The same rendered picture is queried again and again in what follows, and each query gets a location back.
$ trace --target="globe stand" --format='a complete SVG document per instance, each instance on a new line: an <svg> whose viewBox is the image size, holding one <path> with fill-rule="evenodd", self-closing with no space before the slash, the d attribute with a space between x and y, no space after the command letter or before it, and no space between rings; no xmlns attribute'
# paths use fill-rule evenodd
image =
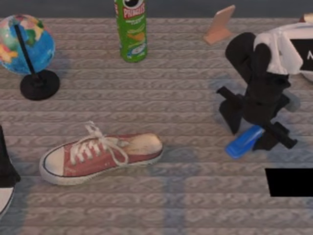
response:
<svg viewBox="0 0 313 235"><path fill-rule="evenodd" d="M15 25L14 29L16 31L16 35L21 45L28 68L31 72L30 75L26 75L21 81L20 90L22 95L26 99L30 100L44 100L52 97L60 88L60 79L58 75L49 70L42 70L38 73L35 72L26 50L19 26Z"/></svg>

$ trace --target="green can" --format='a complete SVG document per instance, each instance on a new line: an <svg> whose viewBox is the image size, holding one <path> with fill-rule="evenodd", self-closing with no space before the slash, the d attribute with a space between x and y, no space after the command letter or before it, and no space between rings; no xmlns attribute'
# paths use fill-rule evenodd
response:
<svg viewBox="0 0 313 235"><path fill-rule="evenodd" d="M114 0L120 54L126 62L139 62L147 55L145 0Z"/></svg>

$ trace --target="globe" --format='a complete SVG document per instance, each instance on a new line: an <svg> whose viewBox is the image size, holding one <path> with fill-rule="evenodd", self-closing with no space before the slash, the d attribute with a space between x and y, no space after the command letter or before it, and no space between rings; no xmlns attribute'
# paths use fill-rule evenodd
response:
<svg viewBox="0 0 313 235"><path fill-rule="evenodd" d="M55 43L42 21L30 15L13 15L0 22L0 63L11 72L31 74L15 31L15 25L20 29L35 72L44 70L54 56Z"/></svg>

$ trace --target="globe base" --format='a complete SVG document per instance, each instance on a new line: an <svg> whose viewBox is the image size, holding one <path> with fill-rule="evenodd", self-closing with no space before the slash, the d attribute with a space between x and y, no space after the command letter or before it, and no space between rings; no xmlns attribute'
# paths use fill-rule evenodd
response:
<svg viewBox="0 0 313 235"><path fill-rule="evenodd" d="M44 100L52 97L60 88L58 75L49 70L43 70L37 75L41 78L39 83L32 75L25 76L20 85L22 95L30 100Z"/></svg>

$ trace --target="shoelace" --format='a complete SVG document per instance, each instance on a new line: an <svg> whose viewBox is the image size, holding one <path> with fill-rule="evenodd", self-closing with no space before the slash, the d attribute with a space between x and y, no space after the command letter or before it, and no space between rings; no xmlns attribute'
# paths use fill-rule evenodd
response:
<svg viewBox="0 0 313 235"><path fill-rule="evenodd" d="M104 136L100 129L96 127L92 121L87 122L85 127L88 130L89 135L75 143L70 151L70 161L73 165L77 163L77 159L79 159L79 161L83 163L86 160L84 155L87 156L87 159L92 159L94 156L91 150L94 150L96 156L98 156L101 152L99 145L101 145L104 150L110 152L112 159L116 163L116 165L125 166L128 164L129 157L125 153L125 151L118 146L119 139L108 138ZM122 154L122 156L124 157L123 162L119 161L116 158L112 149L116 149Z"/></svg>

